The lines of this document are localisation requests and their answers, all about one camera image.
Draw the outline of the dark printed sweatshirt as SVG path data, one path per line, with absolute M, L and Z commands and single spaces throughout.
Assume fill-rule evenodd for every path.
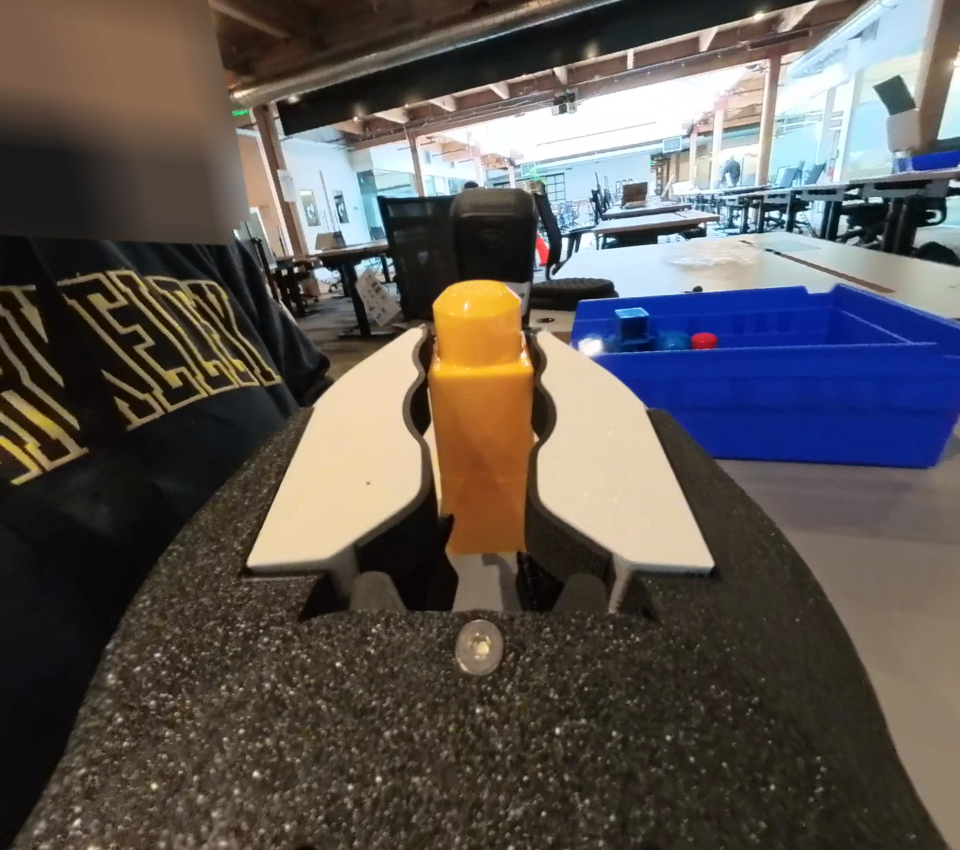
M 176 535 L 330 361 L 230 245 L 1 240 L 1 836 Z

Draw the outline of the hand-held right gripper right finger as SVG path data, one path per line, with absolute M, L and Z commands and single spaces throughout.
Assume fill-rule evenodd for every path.
M 525 547 L 561 590 L 591 579 L 617 609 L 642 578 L 707 579 L 714 556 L 647 407 L 598 362 L 533 333 Z

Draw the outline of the yellow mega block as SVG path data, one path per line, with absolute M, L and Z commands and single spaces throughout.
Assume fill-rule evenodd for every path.
M 453 554 L 526 550 L 534 366 L 521 305 L 495 280 L 455 283 L 433 304 L 427 384 Z

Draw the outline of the blue mega block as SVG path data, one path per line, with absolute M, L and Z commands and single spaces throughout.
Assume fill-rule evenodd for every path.
M 651 352 L 658 336 L 651 331 L 650 315 L 640 306 L 619 307 L 613 311 L 610 334 L 606 337 L 608 352 Z

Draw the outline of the black round cushion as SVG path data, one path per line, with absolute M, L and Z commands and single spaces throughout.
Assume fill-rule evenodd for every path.
M 557 278 L 532 285 L 529 309 L 574 312 L 583 301 L 617 299 L 619 294 L 610 280 L 596 278 Z

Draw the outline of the clear plastic bag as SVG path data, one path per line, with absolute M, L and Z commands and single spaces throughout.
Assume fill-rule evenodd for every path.
M 690 241 L 672 244 L 666 262 L 687 270 L 707 270 L 722 267 L 748 267 L 756 264 L 761 249 L 736 240 Z

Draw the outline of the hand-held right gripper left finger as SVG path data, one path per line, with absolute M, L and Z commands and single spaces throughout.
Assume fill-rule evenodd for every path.
M 448 609 L 446 556 L 426 434 L 433 338 L 403 332 L 318 399 L 246 557 L 254 577 L 325 575 L 349 600 L 354 581 L 390 578 L 410 610 Z

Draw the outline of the row of office desks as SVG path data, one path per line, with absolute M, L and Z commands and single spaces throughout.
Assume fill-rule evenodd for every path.
M 712 189 L 692 208 L 609 217 L 592 229 L 607 244 L 653 245 L 661 238 L 798 233 L 857 244 L 891 256 L 914 256 L 923 230 L 941 226 L 958 197 L 957 166 L 860 178 L 834 184 Z

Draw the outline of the black mesh office chair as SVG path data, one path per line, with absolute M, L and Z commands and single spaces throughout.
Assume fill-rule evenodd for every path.
M 437 298 L 460 280 L 452 238 L 453 200 L 452 196 L 377 198 L 407 322 L 431 322 Z

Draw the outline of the blue plastic bin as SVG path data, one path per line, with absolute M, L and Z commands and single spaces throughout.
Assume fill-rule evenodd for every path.
M 654 351 L 608 352 L 630 306 Z M 570 343 L 721 459 L 928 469 L 958 424 L 958 323 L 846 285 L 585 301 Z

